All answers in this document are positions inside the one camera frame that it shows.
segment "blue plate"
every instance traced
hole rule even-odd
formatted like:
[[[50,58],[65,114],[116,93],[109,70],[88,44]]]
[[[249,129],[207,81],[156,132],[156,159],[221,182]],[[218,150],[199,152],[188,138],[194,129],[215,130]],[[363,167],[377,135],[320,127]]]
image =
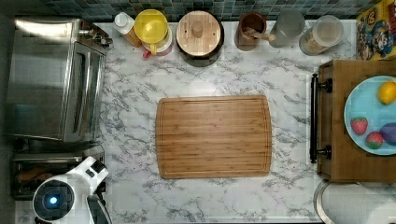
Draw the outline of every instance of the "blue plate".
[[[371,149],[365,145],[365,140],[370,132],[379,132],[385,124],[396,122],[396,101],[383,105],[376,97],[379,87],[390,79],[396,81],[395,77],[385,76],[364,80],[349,94],[344,110],[344,122],[352,140],[365,151],[380,156],[396,154],[396,146],[384,141],[379,149]],[[350,126],[350,120],[356,117],[365,117],[369,121],[367,131],[363,135],[355,134]]]

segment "strawberry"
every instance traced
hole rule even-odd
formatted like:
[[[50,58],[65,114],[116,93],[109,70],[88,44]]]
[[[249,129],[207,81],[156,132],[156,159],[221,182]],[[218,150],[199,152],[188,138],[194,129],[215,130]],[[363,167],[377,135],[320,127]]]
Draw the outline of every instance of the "strawberry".
[[[371,132],[366,137],[366,146],[372,149],[378,149],[382,146],[384,137],[380,132]]]
[[[369,122],[364,117],[357,117],[350,121],[350,126],[352,130],[357,135],[362,135],[367,131],[367,126]]]

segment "spoon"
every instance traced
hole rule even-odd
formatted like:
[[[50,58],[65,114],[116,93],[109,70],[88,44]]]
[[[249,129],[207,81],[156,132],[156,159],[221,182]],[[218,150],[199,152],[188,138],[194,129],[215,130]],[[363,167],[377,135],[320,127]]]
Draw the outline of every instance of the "spoon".
[[[246,28],[246,31],[244,32],[244,34],[248,35],[248,36],[253,36],[256,39],[264,39],[264,40],[268,40],[268,41],[274,41],[276,39],[275,35],[262,34],[250,27]]]

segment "lemon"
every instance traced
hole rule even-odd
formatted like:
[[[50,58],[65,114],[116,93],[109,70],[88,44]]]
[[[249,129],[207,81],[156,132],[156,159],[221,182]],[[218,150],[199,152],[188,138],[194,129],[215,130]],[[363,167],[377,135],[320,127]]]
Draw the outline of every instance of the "lemon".
[[[378,100],[384,104],[388,105],[396,98],[396,82],[389,80],[384,82],[378,90],[377,94]]]

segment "wooden tray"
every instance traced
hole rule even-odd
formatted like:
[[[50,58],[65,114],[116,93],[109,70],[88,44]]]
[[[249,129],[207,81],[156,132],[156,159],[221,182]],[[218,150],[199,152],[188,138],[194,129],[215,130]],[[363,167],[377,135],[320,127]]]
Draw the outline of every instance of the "wooden tray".
[[[264,96],[164,98],[155,131],[163,178],[269,173],[271,118]]]
[[[332,78],[332,93],[318,93],[318,148],[332,146],[332,158],[318,157],[318,173],[333,182],[396,182],[396,156],[376,156],[361,149],[344,123],[349,94],[376,76],[396,77],[396,62],[334,60],[319,68],[320,83]]]

